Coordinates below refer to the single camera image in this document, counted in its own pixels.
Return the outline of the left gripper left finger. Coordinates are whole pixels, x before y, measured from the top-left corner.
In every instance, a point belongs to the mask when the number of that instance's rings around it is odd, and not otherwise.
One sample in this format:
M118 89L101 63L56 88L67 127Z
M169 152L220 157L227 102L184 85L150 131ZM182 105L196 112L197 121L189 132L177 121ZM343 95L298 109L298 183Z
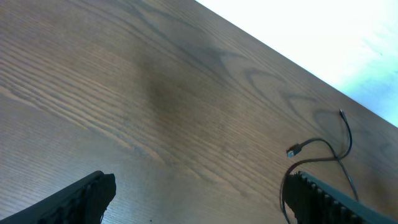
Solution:
M1 224L100 224L115 195L115 175L97 170Z

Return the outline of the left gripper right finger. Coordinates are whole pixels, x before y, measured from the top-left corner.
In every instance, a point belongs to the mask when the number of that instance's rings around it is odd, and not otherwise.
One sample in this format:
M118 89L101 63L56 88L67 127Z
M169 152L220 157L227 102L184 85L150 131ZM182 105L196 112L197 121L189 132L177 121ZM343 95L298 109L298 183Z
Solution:
M397 224L306 172L285 178L284 202L302 224Z

